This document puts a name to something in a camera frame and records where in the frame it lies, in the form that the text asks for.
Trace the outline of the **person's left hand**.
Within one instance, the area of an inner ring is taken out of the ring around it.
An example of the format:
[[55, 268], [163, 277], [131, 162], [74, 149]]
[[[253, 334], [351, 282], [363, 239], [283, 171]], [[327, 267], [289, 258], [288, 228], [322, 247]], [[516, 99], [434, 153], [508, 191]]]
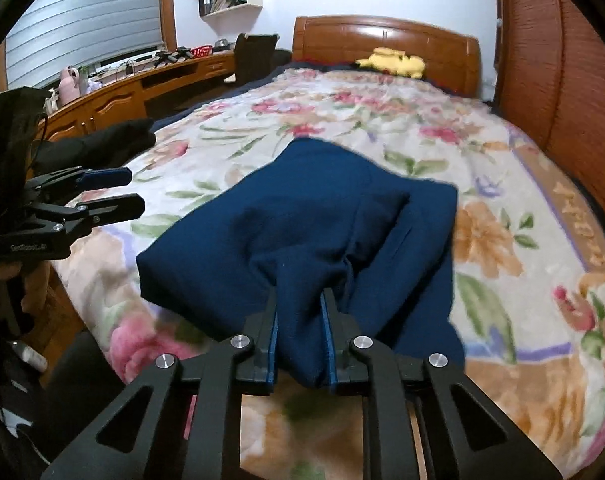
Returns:
[[21, 278], [25, 291], [22, 297], [22, 310], [29, 314], [39, 314], [48, 296], [50, 273], [51, 265], [48, 261], [38, 263], [27, 273], [22, 273], [20, 263], [0, 263], [0, 284], [13, 278]]

